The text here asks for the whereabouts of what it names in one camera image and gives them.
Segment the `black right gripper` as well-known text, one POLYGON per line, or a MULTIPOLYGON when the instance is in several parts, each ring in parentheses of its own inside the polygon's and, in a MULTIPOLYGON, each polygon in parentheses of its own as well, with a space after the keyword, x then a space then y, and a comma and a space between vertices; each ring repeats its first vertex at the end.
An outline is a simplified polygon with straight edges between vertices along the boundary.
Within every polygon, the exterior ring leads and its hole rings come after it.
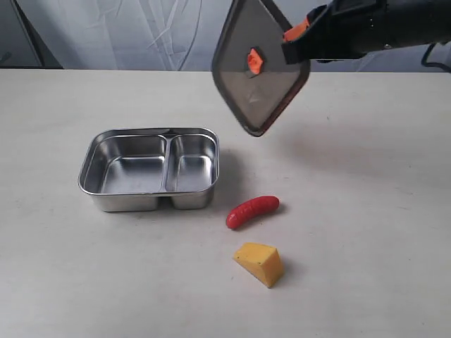
POLYGON ((449 1, 332 1, 311 25, 284 32, 281 48, 293 65, 449 41, 449 1))

